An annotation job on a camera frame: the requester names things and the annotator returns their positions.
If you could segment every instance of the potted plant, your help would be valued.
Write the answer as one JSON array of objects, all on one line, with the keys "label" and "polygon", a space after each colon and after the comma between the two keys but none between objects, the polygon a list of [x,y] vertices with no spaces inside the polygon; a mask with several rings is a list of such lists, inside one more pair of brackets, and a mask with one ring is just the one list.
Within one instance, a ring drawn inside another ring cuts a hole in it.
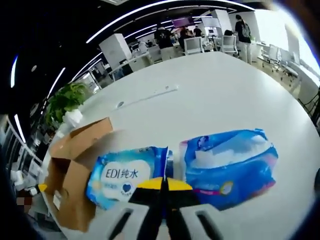
[{"label": "potted plant", "polygon": [[54,129],[64,121],[75,127],[82,118],[78,107],[85,101],[86,89],[83,83],[69,83],[58,90],[48,100],[45,122]]}]

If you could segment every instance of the office chair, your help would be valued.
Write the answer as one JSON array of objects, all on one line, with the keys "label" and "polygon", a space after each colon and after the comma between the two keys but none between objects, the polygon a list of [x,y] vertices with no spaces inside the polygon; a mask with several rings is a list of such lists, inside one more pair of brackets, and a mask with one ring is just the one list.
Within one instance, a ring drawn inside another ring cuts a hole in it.
[{"label": "office chair", "polygon": [[226,54],[237,55],[237,36],[222,36],[220,51]]},{"label": "office chair", "polygon": [[204,53],[204,48],[202,46],[202,37],[198,36],[186,38],[184,40],[184,54],[191,55],[199,53]]},{"label": "office chair", "polygon": [[270,47],[268,48],[268,52],[263,50],[262,54],[263,60],[268,62],[271,65],[271,71],[274,72],[274,70],[279,70],[280,65],[280,51],[279,48],[275,45],[270,44]]},{"label": "office chair", "polygon": [[282,48],[280,48],[280,67],[282,68],[282,74],[281,74],[281,81],[283,80],[284,75],[288,75],[290,77],[290,84],[289,86],[291,87],[292,82],[294,81],[294,78],[298,79],[299,74],[290,66],[288,66],[288,63],[293,60],[293,55],[290,54],[289,51],[286,51]]}]

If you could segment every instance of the heart logo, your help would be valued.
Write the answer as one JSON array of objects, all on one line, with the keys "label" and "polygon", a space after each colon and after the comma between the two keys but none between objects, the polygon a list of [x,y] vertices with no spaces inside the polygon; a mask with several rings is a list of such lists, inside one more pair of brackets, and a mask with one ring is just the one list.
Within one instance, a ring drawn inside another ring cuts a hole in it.
[{"label": "heart logo", "polygon": [[131,189],[131,185],[130,185],[130,184],[127,184],[127,183],[125,183],[125,184],[123,184],[122,189],[123,189],[123,191],[124,191],[125,193],[127,193],[127,192],[129,192],[129,191],[130,191],[130,189]]}]

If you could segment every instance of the black ceiling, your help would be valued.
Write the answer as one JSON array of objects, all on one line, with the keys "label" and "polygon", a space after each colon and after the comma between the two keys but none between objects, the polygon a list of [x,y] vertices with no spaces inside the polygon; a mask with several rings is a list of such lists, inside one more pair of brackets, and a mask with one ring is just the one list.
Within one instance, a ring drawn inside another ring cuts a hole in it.
[{"label": "black ceiling", "polygon": [[[126,36],[165,20],[200,15],[210,8],[177,8],[137,19],[141,16],[159,10],[195,5],[220,6],[240,12],[248,11],[247,8],[238,5],[212,0],[170,2],[130,15],[103,31],[90,43],[86,43],[93,34],[111,21],[155,2],[159,0],[129,0],[119,6],[101,0],[8,1],[1,7],[0,14],[1,41],[3,42],[1,45],[4,47],[3,71],[1,71],[1,92],[3,93],[0,95],[1,102],[6,103],[5,107],[1,107],[1,111],[11,114],[19,113],[25,116],[23,119],[27,121],[31,106],[44,100],[62,68],[66,70],[53,92],[70,82],[74,75],[100,52],[98,44],[114,32],[123,33]],[[130,21],[134,22],[121,27]],[[135,37],[136,35],[128,38],[127,41],[133,41]],[[10,88],[11,69],[16,56],[18,60],[15,86]],[[31,72],[34,65],[37,65],[37,68]]]}]

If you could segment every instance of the backpack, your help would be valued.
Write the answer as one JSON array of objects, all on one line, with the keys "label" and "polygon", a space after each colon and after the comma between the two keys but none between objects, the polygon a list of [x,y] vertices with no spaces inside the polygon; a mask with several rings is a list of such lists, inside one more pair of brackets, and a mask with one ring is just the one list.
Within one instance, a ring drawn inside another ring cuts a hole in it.
[{"label": "backpack", "polygon": [[244,23],[241,26],[242,26],[242,35],[245,38],[250,38],[250,28],[249,28],[248,24]]}]

